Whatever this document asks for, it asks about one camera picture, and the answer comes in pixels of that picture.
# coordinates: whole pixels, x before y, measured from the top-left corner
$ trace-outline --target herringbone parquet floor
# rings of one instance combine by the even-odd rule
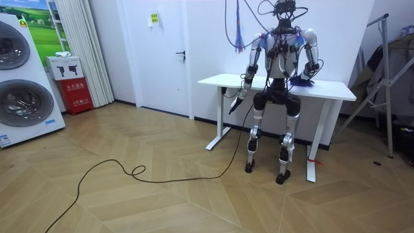
[[[62,131],[0,151],[0,232],[44,232],[73,202],[82,175],[102,160],[118,159],[129,171],[144,164],[140,177],[153,181],[214,176],[238,136],[232,130],[206,151],[215,126],[117,103],[65,121]],[[103,164],[52,232],[414,232],[414,170],[399,156],[387,159],[365,122],[319,152],[317,183],[306,181],[305,147],[297,145],[292,177],[277,185],[278,143],[266,137],[254,172],[246,174],[247,137],[216,180],[148,184]]]

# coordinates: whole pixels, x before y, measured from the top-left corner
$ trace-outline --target clothes drying rack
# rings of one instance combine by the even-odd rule
[[[398,79],[407,71],[407,69],[414,64],[414,58],[412,58],[407,64],[395,75],[393,78],[389,77],[389,51],[388,51],[388,35],[387,35],[387,18],[389,14],[385,14],[378,19],[370,22],[367,24],[367,27],[381,22],[382,27],[382,51],[383,51],[383,59],[384,59],[384,75],[381,78],[381,81],[375,86],[372,93],[365,98],[365,100],[361,103],[358,109],[345,121],[339,131],[335,134],[334,139],[348,126],[348,124],[353,120],[353,118],[362,110],[362,108],[366,104],[370,104],[371,108],[380,107],[386,105],[386,113],[387,113],[387,139],[388,139],[388,157],[392,159],[393,155],[393,130],[392,130],[392,122],[391,122],[391,87],[393,84],[398,81]],[[362,55],[361,61],[363,66],[365,66],[364,56],[362,54],[362,50],[360,50],[360,54]],[[375,96],[375,94],[380,90],[381,87],[385,87],[386,89],[386,103],[383,104],[374,104],[371,99]]]

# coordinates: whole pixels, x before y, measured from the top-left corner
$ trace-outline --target fire extinguisher cabinet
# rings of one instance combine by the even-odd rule
[[[71,115],[92,110],[93,104],[85,78],[58,80],[59,91],[66,110]]]

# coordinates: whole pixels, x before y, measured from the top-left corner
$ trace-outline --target washing machine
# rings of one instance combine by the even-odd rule
[[[0,147],[64,127],[27,24],[0,14]]]

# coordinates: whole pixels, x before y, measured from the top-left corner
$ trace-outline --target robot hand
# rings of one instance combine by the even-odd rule
[[[232,104],[231,104],[231,110],[230,110],[230,112],[228,112],[228,114],[230,115],[230,114],[232,114],[233,112],[234,112],[234,110],[237,108],[237,107],[239,107],[239,105],[241,104],[241,102],[243,102],[243,100],[242,99],[240,99],[239,97],[236,97],[235,99],[234,99],[234,101],[232,102]]]
[[[290,78],[290,84],[295,85],[295,86],[300,86],[300,87],[313,87],[313,84],[315,82],[313,82],[310,79],[305,79],[302,76],[303,74]]]
[[[318,73],[319,69],[319,63],[312,64],[311,62],[308,62],[300,76],[303,80],[310,80]]]

